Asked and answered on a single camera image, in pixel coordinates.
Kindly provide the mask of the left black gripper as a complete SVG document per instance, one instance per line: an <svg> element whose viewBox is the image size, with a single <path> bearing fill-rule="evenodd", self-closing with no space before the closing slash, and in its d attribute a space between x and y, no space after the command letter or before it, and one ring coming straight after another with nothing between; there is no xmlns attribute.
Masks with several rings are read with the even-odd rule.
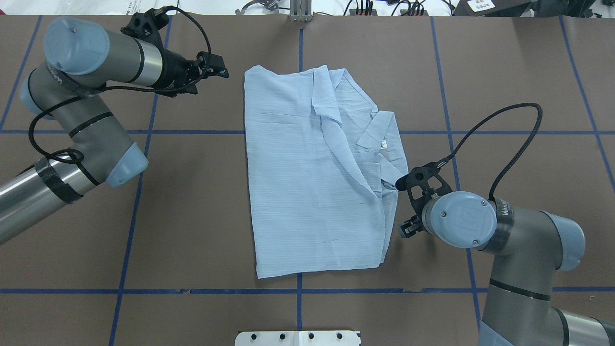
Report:
<svg viewBox="0 0 615 346"><path fill-rule="evenodd" d="M193 61L169 49L161 50L162 72L159 77L160 96L175 97L178 94L198 94L196 83L200 79L219 76L228 79L229 72L223 57L199 52Z"/></svg>

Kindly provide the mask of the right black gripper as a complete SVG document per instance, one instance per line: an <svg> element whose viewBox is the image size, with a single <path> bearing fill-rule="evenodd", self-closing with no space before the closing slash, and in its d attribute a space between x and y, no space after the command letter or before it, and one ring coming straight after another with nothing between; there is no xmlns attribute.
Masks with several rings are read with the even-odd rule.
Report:
<svg viewBox="0 0 615 346"><path fill-rule="evenodd" d="M410 219L404 221L401 225L397 227L398 234L404 238L408 239L416 234L425 231L424 225L422 223L421 217L416 214L413 215Z"/></svg>

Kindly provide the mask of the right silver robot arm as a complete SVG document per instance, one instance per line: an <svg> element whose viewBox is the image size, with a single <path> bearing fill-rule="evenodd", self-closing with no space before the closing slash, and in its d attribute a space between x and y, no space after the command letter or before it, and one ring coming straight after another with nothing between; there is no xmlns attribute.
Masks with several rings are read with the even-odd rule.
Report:
<svg viewBox="0 0 615 346"><path fill-rule="evenodd" d="M411 199L416 215L400 228L493 256L479 324L480 346L612 346L614 324L552 307L556 272L575 269L586 250L582 228L546 211L468 191Z"/></svg>

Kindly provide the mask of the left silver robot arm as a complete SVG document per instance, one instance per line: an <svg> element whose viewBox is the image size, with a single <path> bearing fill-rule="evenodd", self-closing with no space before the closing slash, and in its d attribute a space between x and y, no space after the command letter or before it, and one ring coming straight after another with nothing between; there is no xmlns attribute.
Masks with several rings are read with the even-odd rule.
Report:
<svg viewBox="0 0 615 346"><path fill-rule="evenodd" d="M118 33L73 17L49 24L45 61L20 88L22 104L35 114L28 139L40 159L1 187L2 244L100 184L119 187L148 167L101 94L195 95L207 77L229 77L209 40L193 60L165 48L160 31L169 11L179 9L135 13Z"/></svg>

